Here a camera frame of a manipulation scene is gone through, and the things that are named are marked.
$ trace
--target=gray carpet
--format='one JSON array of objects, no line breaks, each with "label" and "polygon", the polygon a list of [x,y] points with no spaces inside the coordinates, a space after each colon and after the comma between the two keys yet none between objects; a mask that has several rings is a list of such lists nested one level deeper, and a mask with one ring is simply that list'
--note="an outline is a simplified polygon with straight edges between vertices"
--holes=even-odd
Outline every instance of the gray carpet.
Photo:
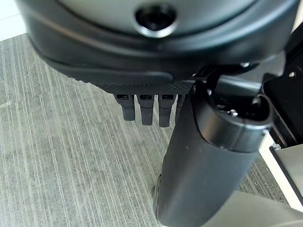
[{"label": "gray carpet", "polygon": [[[0,226],[153,227],[151,188],[173,131],[124,122],[112,95],[67,78],[26,35],[0,43]],[[259,158],[241,190],[285,198]]]}]

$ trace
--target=metal bolt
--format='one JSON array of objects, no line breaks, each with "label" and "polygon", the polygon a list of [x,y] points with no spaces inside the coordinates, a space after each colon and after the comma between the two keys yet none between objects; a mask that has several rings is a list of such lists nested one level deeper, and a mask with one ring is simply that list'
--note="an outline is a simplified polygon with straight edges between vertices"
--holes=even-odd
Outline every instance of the metal bolt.
[{"label": "metal bolt", "polygon": [[238,116],[238,112],[235,111],[235,110],[233,110],[233,109],[231,109],[230,111],[228,111],[228,113],[229,113],[231,116],[233,116],[233,117]]},{"label": "metal bolt", "polygon": [[272,148],[273,148],[274,150],[280,150],[280,149],[281,149],[281,146],[280,146],[280,144],[278,144],[278,143],[274,143],[274,144],[272,145]]},{"label": "metal bolt", "polygon": [[289,73],[289,75],[288,75],[289,77],[295,77],[295,72],[291,72],[291,73]]},{"label": "metal bolt", "polygon": [[242,62],[242,63],[240,63],[240,65],[241,65],[243,68],[246,68],[246,67],[248,67],[248,66],[250,65],[250,63],[249,63],[249,62]]}]

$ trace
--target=black plastic part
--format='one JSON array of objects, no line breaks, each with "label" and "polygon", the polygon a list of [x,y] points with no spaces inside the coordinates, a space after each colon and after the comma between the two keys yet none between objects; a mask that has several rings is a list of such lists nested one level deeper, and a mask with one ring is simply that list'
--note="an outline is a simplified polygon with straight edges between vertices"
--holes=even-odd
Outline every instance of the black plastic part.
[{"label": "black plastic part", "polygon": [[154,95],[137,95],[141,107],[142,125],[152,125]]},{"label": "black plastic part", "polygon": [[182,109],[184,100],[185,100],[185,95],[178,95],[175,122],[177,122],[177,119],[178,119],[179,113],[180,113],[180,111]]},{"label": "black plastic part", "polygon": [[176,95],[159,95],[159,126],[169,127],[171,107],[174,105]]},{"label": "black plastic part", "polygon": [[190,79],[206,64],[270,58],[286,44],[299,0],[259,0],[214,28],[157,40],[97,26],[54,0],[17,3],[33,45],[48,64],[102,87],[169,84]]},{"label": "black plastic part", "polygon": [[233,109],[237,108],[246,111],[260,93],[263,82],[282,76],[284,66],[285,53],[282,51],[270,60],[252,66],[246,72],[239,71],[236,73],[235,70],[230,75],[225,73],[228,70],[227,67],[218,67],[222,73],[217,80],[215,89],[212,90],[212,98],[217,104],[228,105],[233,103]]},{"label": "black plastic part", "polygon": [[260,96],[263,104],[254,111],[258,112],[259,116],[254,115],[251,118],[251,114],[247,114],[247,117],[240,114],[238,117],[227,114],[226,111],[214,107],[214,104],[201,102],[201,97],[203,94],[197,91],[192,103],[196,123],[206,141],[237,152],[254,152],[259,148],[265,132],[272,126],[273,107],[269,99]]},{"label": "black plastic part", "polygon": [[[211,119],[213,113],[197,116],[195,107],[185,100],[163,161],[155,215],[164,226],[202,226],[237,188],[258,153],[259,143],[250,143],[254,134],[239,141],[242,147],[252,146],[246,153],[207,142],[196,121]],[[208,131],[216,127],[211,124]],[[228,128],[221,129],[233,136]]]},{"label": "black plastic part", "polygon": [[136,119],[134,110],[134,95],[114,95],[116,101],[121,105],[125,121],[134,121]]},{"label": "black plastic part", "polygon": [[291,35],[286,46],[283,76],[264,85],[277,117],[270,134],[282,148],[303,143],[303,24]]}]

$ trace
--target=white surface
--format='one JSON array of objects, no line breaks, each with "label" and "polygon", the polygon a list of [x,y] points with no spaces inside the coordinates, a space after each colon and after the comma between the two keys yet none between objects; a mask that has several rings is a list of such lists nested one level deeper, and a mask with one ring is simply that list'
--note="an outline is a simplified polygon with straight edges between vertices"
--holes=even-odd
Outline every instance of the white surface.
[{"label": "white surface", "polygon": [[279,164],[276,162],[274,156],[269,151],[269,147],[274,143],[273,139],[269,134],[266,135],[264,138],[259,152],[263,157],[264,161],[266,162],[269,170],[271,171],[272,175],[274,176],[275,180],[277,181],[278,185],[281,188],[287,202],[289,203],[290,207],[303,212],[303,206],[300,203],[298,197],[296,196],[293,188],[291,187],[290,183],[288,182],[286,176],[284,175],[282,169],[280,168]]},{"label": "white surface", "polygon": [[235,192],[203,227],[302,227],[303,214],[285,204]]},{"label": "white surface", "polygon": [[23,19],[14,0],[0,0],[0,41],[25,32]]},{"label": "white surface", "polygon": [[19,14],[14,0],[0,0],[0,20]]},{"label": "white surface", "polygon": [[294,22],[294,30],[303,22],[303,0],[301,0],[297,17]]},{"label": "white surface", "polygon": [[277,150],[280,160],[303,195],[303,144]]},{"label": "white surface", "polygon": [[20,14],[0,20],[0,41],[26,33]]}]

